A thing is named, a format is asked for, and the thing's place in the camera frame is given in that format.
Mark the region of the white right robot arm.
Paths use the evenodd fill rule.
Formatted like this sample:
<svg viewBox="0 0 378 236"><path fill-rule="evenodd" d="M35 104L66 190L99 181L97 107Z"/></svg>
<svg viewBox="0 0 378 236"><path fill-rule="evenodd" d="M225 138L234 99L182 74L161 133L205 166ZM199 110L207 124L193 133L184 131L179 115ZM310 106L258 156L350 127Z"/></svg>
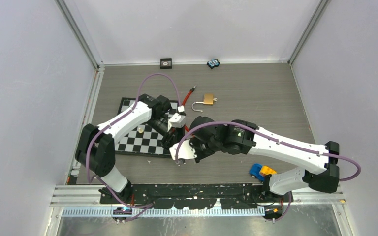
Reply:
<svg viewBox="0 0 378 236"><path fill-rule="evenodd" d="M296 166L281 174L266 174L261 189L266 201L273 202L280 195L304 187L323 193L337 191L340 169L328 156L327 146L280 136L245 120L205 125L210 122L211 118L198 116L190 125L190 143L197 151L197 162L220 151L268 156Z"/></svg>

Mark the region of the red cable lock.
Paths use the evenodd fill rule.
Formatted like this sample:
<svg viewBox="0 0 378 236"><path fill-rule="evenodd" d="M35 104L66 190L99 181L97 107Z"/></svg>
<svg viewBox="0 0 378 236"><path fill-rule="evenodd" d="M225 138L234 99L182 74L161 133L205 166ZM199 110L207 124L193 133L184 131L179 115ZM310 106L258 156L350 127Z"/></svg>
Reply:
<svg viewBox="0 0 378 236"><path fill-rule="evenodd" d="M193 86L193 87L189 90L189 92L187 93L187 95L185 96L185 98L184 98L184 100L183 100L183 102L182 102L182 106L185 106L185 105L186 105L187 100L189 99L189 97L191 96L191 94L195 91L195 89L196 89L196 85ZM189 131L189 128L187 127L187 125L185 125L185 131L186 131L186 132Z"/></svg>

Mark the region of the brass padlock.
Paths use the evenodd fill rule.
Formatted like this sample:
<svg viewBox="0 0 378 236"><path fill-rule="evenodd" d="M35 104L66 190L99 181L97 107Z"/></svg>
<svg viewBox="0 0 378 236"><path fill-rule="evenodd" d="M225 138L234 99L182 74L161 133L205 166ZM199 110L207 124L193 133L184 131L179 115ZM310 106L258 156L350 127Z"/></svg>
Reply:
<svg viewBox="0 0 378 236"><path fill-rule="evenodd" d="M206 94L204 94L204 96L203 96L203 101L192 103L192 105L191 105L191 109L192 109L193 111L195 111L195 112L203 112L203 110L196 109L196 108L195 108L195 105L197 105L197 104L202 104L202 105L212 106L212 105L215 103L215 102L213 101L213 98L215 98L215 96L214 96L212 93L206 93Z"/></svg>

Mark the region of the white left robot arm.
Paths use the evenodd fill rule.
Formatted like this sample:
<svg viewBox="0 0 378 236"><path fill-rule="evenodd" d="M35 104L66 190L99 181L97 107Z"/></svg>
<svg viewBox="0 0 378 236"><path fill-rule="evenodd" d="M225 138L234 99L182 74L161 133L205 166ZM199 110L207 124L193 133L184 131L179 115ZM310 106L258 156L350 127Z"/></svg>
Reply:
<svg viewBox="0 0 378 236"><path fill-rule="evenodd" d="M132 186L116 167L116 145L133 129L146 124L163 137L161 144L168 149L183 137L185 116L183 105L173 108L162 95L154 98L143 94L114 118L99 125L85 125L74 158L107 184L118 203L127 203Z"/></svg>

